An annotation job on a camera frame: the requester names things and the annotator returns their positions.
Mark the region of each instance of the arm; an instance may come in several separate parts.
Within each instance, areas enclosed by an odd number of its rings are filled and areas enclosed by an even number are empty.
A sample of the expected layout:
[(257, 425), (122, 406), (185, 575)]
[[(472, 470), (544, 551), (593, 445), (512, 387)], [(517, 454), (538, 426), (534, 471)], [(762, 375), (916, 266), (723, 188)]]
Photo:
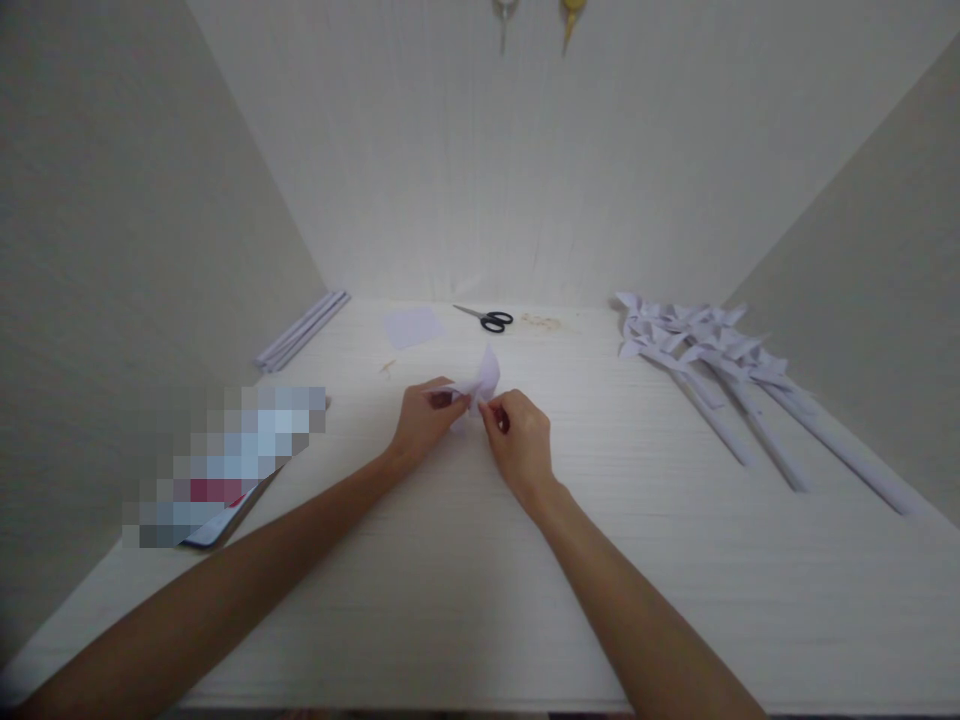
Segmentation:
[(383, 454), (145, 600), (44, 683), (16, 716), (140, 718), (173, 704), (446, 434), (469, 396), (451, 404), (449, 393), (423, 390), (449, 382), (437, 378), (407, 388), (396, 435)]
[(480, 412), (507, 485), (563, 568), (641, 718), (765, 718), (716, 653), (557, 482), (550, 421), (511, 390)]

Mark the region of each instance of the scissors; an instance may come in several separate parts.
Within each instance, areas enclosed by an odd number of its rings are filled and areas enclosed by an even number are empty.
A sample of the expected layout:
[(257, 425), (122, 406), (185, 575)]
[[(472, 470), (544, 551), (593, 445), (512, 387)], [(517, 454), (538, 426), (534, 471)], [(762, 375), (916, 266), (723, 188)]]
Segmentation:
[(476, 310), (471, 310), (470, 308), (460, 307), (459, 305), (454, 305), (454, 307), (457, 310), (463, 310), (468, 315), (480, 318), (480, 325), (487, 332), (502, 333), (507, 329), (507, 325), (513, 322), (513, 315), (500, 312), (499, 310), (481, 313)]

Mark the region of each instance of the rolled paper stick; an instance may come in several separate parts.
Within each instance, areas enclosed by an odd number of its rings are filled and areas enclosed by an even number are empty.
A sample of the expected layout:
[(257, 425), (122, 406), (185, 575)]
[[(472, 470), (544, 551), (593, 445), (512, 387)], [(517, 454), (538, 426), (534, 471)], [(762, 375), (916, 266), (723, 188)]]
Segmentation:
[(350, 296), (344, 293), (344, 295), (337, 300), (332, 307), (330, 307), (323, 315), (318, 317), (314, 321), (313, 325), (304, 331), (303, 336), (297, 340), (294, 345), (291, 345), (282, 356), (271, 363), (268, 372), (274, 373), (283, 370), (287, 363), (293, 359), (293, 356), (300, 352), (300, 349), (310, 342), (310, 340), (313, 339), (313, 336), (320, 332), (324, 325), (333, 319), (333, 316), (337, 314), (337, 311), (340, 310), (341, 307), (347, 304), (349, 299)]
[(303, 321), (298, 323), (297, 332), (294, 335), (286, 338), (282, 343), (273, 349), (267, 358), (268, 362), (275, 361), (277, 358), (281, 358), (286, 355), (291, 347), (300, 342), (304, 334), (310, 332), (311, 328), (316, 325), (317, 321), (326, 317), (331, 312), (335, 312), (334, 308), (337, 308), (343, 302), (346, 296), (347, 293), (344, 290), (334, 293), (333, 297), (331, 297), (328, 302), (324, 303), (324, 305), (316, 312), (311, 314), (309, 318), (305, 318)]
[(805, 415), (790, 402), (787, 394), (775, 385), (762, 385), (774, 400), (786, 410), (793, 418), (803, 425), (810, 434), (822, 442), (834, 455), (836, 455), (848, 468), (856, 473), (866, 485), (873, 490), (880, 498), (901, 515), (913, 515), (919, 512), (924, 504), (917, 492), (902, 481), (887, 477), (871, 465), (857, 453), (846, 447), (840, 440), (827, 433), (823, 428), (817, 425), (813, 416)]
[(773, 433), (770, 432), (770, 429), (763, 420), (763, 411), (761, 411), (760, 408), (754, 404), (753, 400), (750, 399), (750, 396), (744, 392), (740, 383), (728, 381), (721, 373), (717, 374), (720, 376), (721, 381), (730, 389), (730, 392), (733, 393), (737, 402), (743, 407), (744, 412), (747, 413), (747, 418), (750, 424), (753, 425), (757, 437), (760, 439), (760, 442), (763, 443), (773, 462), (780, 468), (780, 472), (786, 479), (787, 484), (794, 492), (810, 492), (809, 481), (800, 471), (797, 464), (790, 458), (790, 454), (773, 436)]
[(720, 400), (716, 393), (710, 392), (695, 372), (686, 372), (684, 373), (684, 377), (690, 384), (690, 387), (693, 388), (693, 391), (699, 395), (700, 399), (709, 405), (711, 409), (716, 410), (717, 408), (723, 407), (723, 400)]
[(697, 394), (696, 390), (690, 386), (687, 378), (676, 370), (670, 370), (670, 375), (677, 382), (677, 385), (689, 390), (687, 395), (697, 410), (700, 411), (700, 414), (703, 415), (703, 419), (709, 423), (710, 427), (712, 427), (713, 431), (717, 434), (717, 437), (730, 449), (730, 452), (733, 453), (733, 456), (740, 464), (747, 467), (752, 465), (754, 463), (753, 455), (750, 454), (747, 447), (740, 441), (740, 438), (730, 432), (730, 429), (723, 424), (720, 416), (714, 412), (713, 408), (707, 405), (703, 398)]
[(270, 363), (270, 358), (280, 352), (282, 346), (287, 345), (291, 338), (294, 338), (303, 330), (304, 327), (311, 325), (316, 317), (326, 312), (326, 310), (343, 295), (346, 295), (346, 292), (340, 290), (338, 292), (328, 292), (326, 295), (320, 298), (320, 300), (314, 304), (313, 307), (307, 310), (307, 312), (304, 313), (303, 316), (297, 320), (297, 322), (287, 328), (287, 330), (279, 338), (274, 340), (270, 347), (260, 353), (255, 362), (258, 365), (268, 365)]

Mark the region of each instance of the white desk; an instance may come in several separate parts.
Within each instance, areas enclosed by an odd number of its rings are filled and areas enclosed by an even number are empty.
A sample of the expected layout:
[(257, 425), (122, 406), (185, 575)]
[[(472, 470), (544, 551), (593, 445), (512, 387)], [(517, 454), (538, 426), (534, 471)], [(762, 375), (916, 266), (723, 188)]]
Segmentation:
[[(792, 493), (725, 410), (761, 460), (746, 471), (666, 374), (617, 358), (612, 310), (509, 307), (517, 322), (493, 336), (437, 305), (448, 335), (397, 352), (381, 319), (404, 305), (351, 301), (263, 380), (324, 385), (333, 405), (326, 434), (288, 464), (235, 539), (363, 464), (391, 437), (404, 386), (472, 377), (490, 342), (500, 387), (522, 388), (550, 416), (557, 475), (768, 711), (960, 711), (960, 531), (936, 511), (894, 514), (762, 392), (757, 402), (815, 491)], [(468, 425), (184, 704), (624, 708), (479, 421)], [(36, 687), (195, 562), (185, 551), (115, 548), (7, 667), (7, 692)]]

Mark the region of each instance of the small paper piece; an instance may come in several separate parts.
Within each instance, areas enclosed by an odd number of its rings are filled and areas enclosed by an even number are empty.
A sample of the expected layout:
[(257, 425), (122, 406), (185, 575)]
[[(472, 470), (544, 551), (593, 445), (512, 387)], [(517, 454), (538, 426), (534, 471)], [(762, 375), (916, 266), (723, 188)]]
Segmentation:
[(447, 332), (429, 307), (391, 313), (383, 319), (383, 326), (390, 344), (397, 350), (420, 345)]
[[(463, 395), (471, 395), (470, 417), (478, 417), (480, 415), (480, 402), (490, 402), (493, 399), (498, 382), (500, 382), (500, 363), (497, 361), (497, 356), (493, 354), (493, 348), (487, 343), (487, 349), (480, 361), (480, 369), (473, 380), (462, 380), (449, 385), (430, 388), (424, 390), (424, 392), (449, 392), (452, 393), (453, 400)], [(460, 432), (463, 429), (463, 418), (459, 418), (450, 429), (453, 432)]]

